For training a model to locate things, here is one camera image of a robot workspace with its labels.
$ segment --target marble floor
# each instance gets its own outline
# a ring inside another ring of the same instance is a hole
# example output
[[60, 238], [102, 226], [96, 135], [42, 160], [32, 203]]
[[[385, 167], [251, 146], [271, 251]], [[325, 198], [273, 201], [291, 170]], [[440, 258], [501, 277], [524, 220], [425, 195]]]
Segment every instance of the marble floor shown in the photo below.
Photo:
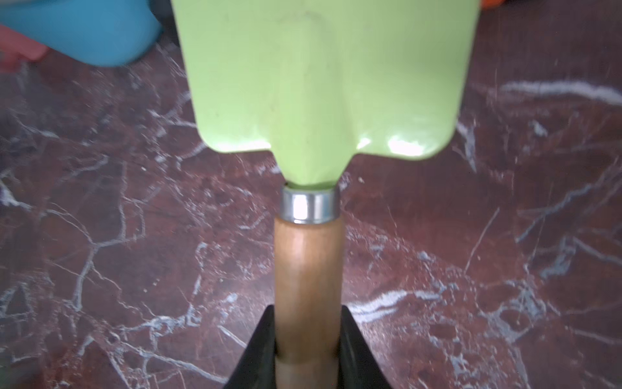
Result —
[[[356, 156], [343, 301], [395, 389], [622, 385], [622, 6], [481, 15], [438, 156]], [[180, 50], [0, 75], [14, 388], [220, 388], [272, 302], [283, 183], [200, 141]]]

